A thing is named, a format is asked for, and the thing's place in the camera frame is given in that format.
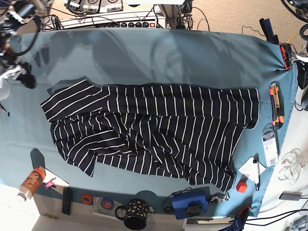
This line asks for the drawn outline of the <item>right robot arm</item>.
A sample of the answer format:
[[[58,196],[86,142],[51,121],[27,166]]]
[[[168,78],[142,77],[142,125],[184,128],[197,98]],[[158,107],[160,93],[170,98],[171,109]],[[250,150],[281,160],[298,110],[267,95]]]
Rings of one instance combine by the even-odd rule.
[[[43,0],[15,0],[0,16],[0,87],[5,80],[12,78],[20,81],[26,88],[36,87],[35,77],[31,74],[31,65],[20,60],[20,57],[28,53],[37,40],[40,32],[41,20],[39,13],[45,10],[47,3]],[[36,32],[30,45],[23,51],[15,52],[10,44],[10,38],[17,31],[30,23],[35,22]]]

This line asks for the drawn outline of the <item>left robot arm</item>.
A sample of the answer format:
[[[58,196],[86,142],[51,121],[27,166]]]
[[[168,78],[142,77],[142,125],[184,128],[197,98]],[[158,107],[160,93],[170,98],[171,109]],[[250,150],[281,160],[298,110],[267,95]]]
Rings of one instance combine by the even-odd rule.
[[[282,0],[284,7],[298,20],[305,24],[299,30],[299,36],[306,42],[300,52],[295,52],[291,58],[298,69],[297,82],[300,89],[308,85],[308,1],[307,0]]]

